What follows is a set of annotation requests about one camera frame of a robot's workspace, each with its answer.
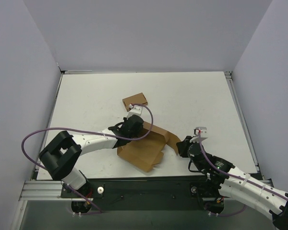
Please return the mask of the large cardboard box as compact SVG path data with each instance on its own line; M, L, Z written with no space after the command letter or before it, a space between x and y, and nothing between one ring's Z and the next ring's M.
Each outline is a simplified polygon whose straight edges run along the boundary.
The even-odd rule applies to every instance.
M148 131L150 126L150 123L144 122L140 136L148 133L145 138L131 141L125 146L117 148L117 155L120 158L146 173L161 163L164 156L162 150L166 145L178 154L177 143L180 142L175 134L155 125L151 131Z

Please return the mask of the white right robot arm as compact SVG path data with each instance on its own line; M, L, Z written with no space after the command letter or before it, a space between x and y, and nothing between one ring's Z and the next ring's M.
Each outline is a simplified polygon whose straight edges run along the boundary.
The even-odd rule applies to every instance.
M200 136L187 136L176 144L178 154L206 177L205 190L214 196L232 198L255 209L279 230L288 230L288 192L271 187L233 163L204 150Z

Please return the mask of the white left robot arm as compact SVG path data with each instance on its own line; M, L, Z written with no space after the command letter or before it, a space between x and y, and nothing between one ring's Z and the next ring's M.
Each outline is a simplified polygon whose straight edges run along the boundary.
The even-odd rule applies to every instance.
M93 151L126 145L129 139L140 134L143 124L142 118L132 115L95 135L72 135L61 131L40 152L39 159L54 181L69 184L76 196L83 197L87 195L89 185L85 176L75 167L78 158Z

